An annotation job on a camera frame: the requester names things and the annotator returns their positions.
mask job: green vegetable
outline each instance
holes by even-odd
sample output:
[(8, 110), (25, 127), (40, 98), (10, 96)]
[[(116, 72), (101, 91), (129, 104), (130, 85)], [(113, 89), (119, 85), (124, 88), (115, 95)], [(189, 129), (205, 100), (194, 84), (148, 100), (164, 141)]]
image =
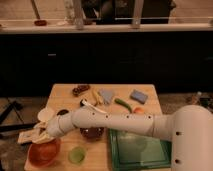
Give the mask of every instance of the green vegetable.
[(123, 100), (121, 100), (121, 99), (119, 99), (119, 98), (116, 98), (116, 99), (115, 99), (115, 103), (120, 104), (120, 105), (126, 107), (126, 108), (129, 110), (129, 112), (132, 113), (132, 108), (131, 108), (131, 106), (130, 106), (128, 103), (126, 103), (125, 101), (123, 101)]
[(83, 147), (75, 147), (69, 151), (68, 159), (71, 163), (81, 164), (84, 161), (86, 151)]

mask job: black cabinet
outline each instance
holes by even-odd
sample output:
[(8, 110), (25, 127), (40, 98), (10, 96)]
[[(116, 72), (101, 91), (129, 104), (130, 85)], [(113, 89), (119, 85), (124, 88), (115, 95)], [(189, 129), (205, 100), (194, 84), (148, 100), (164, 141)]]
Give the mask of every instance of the black cabinet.
[(213, 32), (0, 35), (0, 95), (48, 95), (54, 83), (212, 91), (212, 38)]

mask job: floor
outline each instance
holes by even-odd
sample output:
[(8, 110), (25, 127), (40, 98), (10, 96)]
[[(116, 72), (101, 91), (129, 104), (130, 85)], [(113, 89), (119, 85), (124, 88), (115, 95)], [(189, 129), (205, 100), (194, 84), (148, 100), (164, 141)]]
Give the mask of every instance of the floor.
[[(162, 112), (172, 114), (180, 107), (187, 104), (187, 99), (195, 93), (176, 93), (176, 94), (158, 94)], [(9, 98), (10, 101), (16, 100), (23, 105), (20, 116), (24, 123), (37, 122), (37, 113), (45, 107), (47, 97), (19, 97)], [(7, 107), (8, 99), (0, 98), (0, 113)], [(21, 124), (15, 111), (12, 111), (3, 125)], [(17, 144), (19, 131), (3, 133), (0, 139), (0, 158), (3, 168), (6, 171), (22, 171), (26, 160), (27, 149), (29, 145)]]
[[(40, 17), (63, 20), (66, 16), (65, 0), (35, 0)], [(0, 0), (0, 20), (35, 19), (30, 0)], [(170, 23), (209, 22), (213, 18), (212, 0), (174, 0), (176, 8), (170, 13)]]

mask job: small green bowl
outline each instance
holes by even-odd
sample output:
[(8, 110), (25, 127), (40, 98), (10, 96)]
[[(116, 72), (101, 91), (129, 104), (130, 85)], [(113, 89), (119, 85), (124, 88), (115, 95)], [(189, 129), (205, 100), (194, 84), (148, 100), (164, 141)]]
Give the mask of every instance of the small green bowl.
[(81, 164), (86, 156), (86, 150), (77, 146), (68, 153), (68, 160), (73, 164)]

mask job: green pepper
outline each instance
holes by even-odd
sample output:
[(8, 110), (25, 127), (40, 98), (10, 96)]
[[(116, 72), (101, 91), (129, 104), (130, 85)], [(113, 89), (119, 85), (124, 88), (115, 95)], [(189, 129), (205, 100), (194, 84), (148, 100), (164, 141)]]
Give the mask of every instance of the green pepper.
[(126, 107), (129, 110), (129, 112), (132, 113), (132, 108), (131, 108), (131, 106), (128, 103), (126, 103), (125, 101), (123, 101), (123, 100), (121, 100), (119, 98), (116, 98), (114, 101), (115, 101), (115, 103)]

